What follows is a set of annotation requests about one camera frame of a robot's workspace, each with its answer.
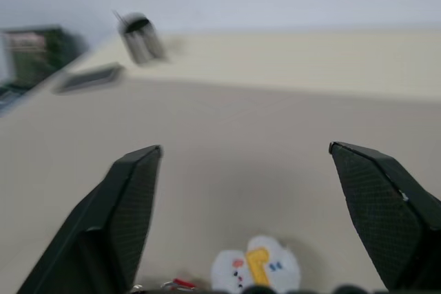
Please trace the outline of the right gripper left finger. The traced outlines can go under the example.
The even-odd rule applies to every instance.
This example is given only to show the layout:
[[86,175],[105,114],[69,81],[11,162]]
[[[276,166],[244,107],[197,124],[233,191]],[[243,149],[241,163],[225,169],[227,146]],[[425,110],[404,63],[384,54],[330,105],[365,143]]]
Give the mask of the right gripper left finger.
[[129,293],[147,240],[162,149],[116,160],[70,212],[19,293]]

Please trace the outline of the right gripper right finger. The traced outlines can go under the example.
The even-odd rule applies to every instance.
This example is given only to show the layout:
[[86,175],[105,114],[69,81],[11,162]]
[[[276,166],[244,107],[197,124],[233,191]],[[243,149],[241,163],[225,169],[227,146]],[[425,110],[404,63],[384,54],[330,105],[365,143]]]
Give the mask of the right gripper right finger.
[[440,290],[440,200],[393,157],[329,146],[351,221],[390,291]]

